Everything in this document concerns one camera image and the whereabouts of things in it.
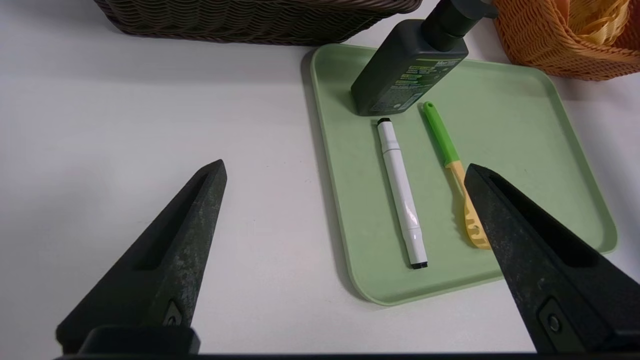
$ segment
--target green tray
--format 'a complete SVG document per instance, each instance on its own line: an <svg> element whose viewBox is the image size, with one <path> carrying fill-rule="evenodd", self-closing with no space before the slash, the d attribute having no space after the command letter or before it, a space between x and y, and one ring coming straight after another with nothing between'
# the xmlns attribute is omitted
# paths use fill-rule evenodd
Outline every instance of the green tray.
<svg viewBox="0 0 640 360"><path fill-rule="evenodd" d="M539 70L465 60L415 106L393 115L429 267L411 270L380 152L375 118L349 88L375 49L330 44L311 62L349 274L370 301L396 305L500 279L490 250L473 248L463 200L419 111L438 107L463 164L497 171L600 252L616 228L560 98Z"/></svg>

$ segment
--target black bottle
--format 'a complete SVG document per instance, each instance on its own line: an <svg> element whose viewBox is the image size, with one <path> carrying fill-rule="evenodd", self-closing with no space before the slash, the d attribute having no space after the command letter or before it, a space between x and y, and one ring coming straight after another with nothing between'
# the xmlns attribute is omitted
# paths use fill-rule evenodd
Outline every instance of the black bottle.
<svg viewBox="0 0 640 360"><path fill-rule="evenodd" d="M440 0L426 20L398 23L351 85L358 115L407 110L467 57L462 37L483 17L497 16L481 0Z"/></svg>

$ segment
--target green brush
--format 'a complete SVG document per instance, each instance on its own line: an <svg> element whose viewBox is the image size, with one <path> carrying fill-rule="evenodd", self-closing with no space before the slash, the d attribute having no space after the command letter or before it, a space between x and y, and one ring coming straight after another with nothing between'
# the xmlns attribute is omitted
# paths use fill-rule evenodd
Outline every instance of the green brush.
<svg viewBox="0 0 640 360"><path fill-rule="evenodd" d="M465 230L467 231L469 240L471 240L471 243L479 249L491 249L489 240L486 238L486 234L484 233L484 229L480 223L480 218L476 213L473 203L471 203L471 198L469 197L467 188L465 187L465 169L462 167L462 162L460 161L456 147L453 146L453 142L449 137L447 128L444 127L440 114L438 114L438 110L436 110L436 107L432 102L424 104L424 114L427 116L429 126L433 131L433 134L436 136L438 145L444 154L444 167L451 170L453 176L455 176L458 181L462 194L464 195Z"/></svg>

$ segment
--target yellow object in basket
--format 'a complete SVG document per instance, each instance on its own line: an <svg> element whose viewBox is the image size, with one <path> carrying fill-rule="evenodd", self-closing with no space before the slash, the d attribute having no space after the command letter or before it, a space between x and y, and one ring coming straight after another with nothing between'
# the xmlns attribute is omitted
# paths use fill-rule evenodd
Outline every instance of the yellow object in basket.
<svg viewBox="0 0 640 360"><path fill-rule="evenodd" d="M569 28L596 45L612 45L629 20L630 0L571 0Z"/></svg>

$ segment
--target green handle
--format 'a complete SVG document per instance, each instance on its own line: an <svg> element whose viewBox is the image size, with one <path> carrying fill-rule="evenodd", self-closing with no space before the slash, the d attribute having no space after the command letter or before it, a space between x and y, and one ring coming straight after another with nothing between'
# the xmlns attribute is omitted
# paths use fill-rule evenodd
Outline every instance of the green handle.
<svg viewBox="0 0 640 360"><path fill-rule="evenodd" d="M436 110L436 107L432 102L426 102L424 104L424 114L427 116L431 130L433 130L433 133L438 140L438 145L444 154L444 165L447 166L453 161L460 160L456 147L453 146L453 142L449 137L447 128L444 127L440 114L438 114L438 110Z"/></svg>

